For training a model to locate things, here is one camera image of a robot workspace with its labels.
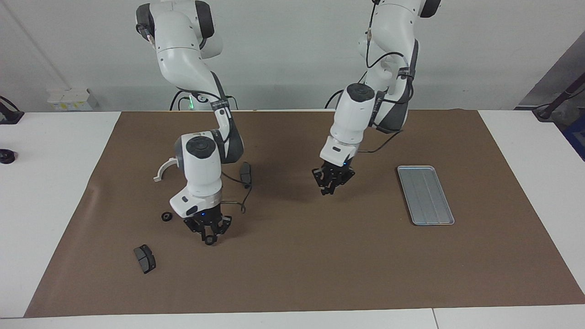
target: black metal pole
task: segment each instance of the black metal pole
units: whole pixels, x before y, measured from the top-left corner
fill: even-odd
[[[547,121],[554,110],[559,107],[564,101],[571,97],[583,84],[585,84],[585,73],[583,73],[569,88],[567,88],[561,95],[559,95],[552,103],[545,109],[533,111],[534,115],[539,121]]]

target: white robotic arm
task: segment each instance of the white robotic arm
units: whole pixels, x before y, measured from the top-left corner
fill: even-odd
[[[323,195],[333,194],[355,172],[350,164],[368,126],[397,133],[406,121],[418,56],[414,23],[435,14],[441,0],[373,0],[371,22],[359,40],[366,59],[364,83],[348,86],[335,108],[333,126],[312,173]]]
[[[221,83],[203,62],[221,52],[221,38],[214,35],[211,10],[203,1],[141,5],[136,10],[136,30],[156,50],[163,77],[189,92],[194,104],[209,103],[218,121],[218,129],[185,134],[175,143],[177,165],[187,185],[170,200],[189,229],[211,245],[231,223],[231,217],[221,213],[221,164],[234,163],[243,154]],[[211,235],[205,232],[207,226]]]

